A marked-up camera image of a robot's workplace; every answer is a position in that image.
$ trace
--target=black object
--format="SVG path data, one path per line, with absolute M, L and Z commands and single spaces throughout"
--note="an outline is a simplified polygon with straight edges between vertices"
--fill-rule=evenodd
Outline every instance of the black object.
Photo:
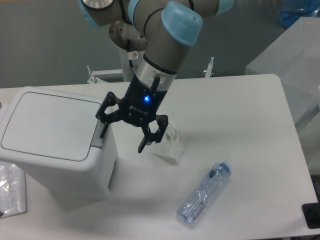
M 157 90 L 159 83 L 160 77 L 156 76 L 152 86 L 149 87 L 134 75 L 122 99 L 117 98 L 113 92 L 108 92 L 95 115 L 104 124 L 100 138 L 104 137 L 109 124 L 123 120 L 135 127 L 142 128 L 144 138 L 138 147 L 138 153 L 141 153 L 144 147 L 152 142 L 160 143 L 168 126 L 168 116 L 156 114 L 167 93 L 167 91 Z M 116 104 L 119 107 L 118 110 L 110 114 L 105 113 L 107 107 Z M 149 123 L 154 120 L 158 124 L 158 130 L 152 133 Z
M 306 203 L 302 205 L 302 211 L 308 228 L 320 228 L 320 203 Z

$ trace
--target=plastic water bottle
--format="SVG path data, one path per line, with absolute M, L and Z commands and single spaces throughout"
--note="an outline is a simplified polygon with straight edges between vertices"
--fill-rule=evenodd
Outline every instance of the plastic water bottle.
M 283 0 L 279 20 L 289 28 L 300 17 L 316 17 L 319 9 L 320 0 Z
M 230 164 L 227 161 L 217 162 L 205 178 L 192 191 L 176 211 L 187 223 L 193 224 L 204 209 L 212 203 L 219 192 L 229 181 Z

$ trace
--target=blue led light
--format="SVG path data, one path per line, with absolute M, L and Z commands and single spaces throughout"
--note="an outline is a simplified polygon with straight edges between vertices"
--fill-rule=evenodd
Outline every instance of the blue led light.
M 149 96 L 145 96 L 144 97 L 144 102 L 145 103 L 149 103 L 150 102 L 150 97 Z

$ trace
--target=bottle label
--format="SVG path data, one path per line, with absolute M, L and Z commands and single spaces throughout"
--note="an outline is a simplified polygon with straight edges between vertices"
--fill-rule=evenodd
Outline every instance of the bottle label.
M 212 179 L 213 177 L 217 176 L 219 172 L 217 170 L 212 170 L 209 174 L 209 177 Z

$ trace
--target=bottle cap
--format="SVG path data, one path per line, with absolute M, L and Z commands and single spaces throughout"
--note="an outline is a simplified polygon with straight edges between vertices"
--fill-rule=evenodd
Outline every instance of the bottle cap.
M 230 171 L 230 169 L 231 169 L 231 164 L 230 164 L 229 161 L 224 160 L 221 164 L 223 164 L 223 165 L 228 169 L 228 171 Z

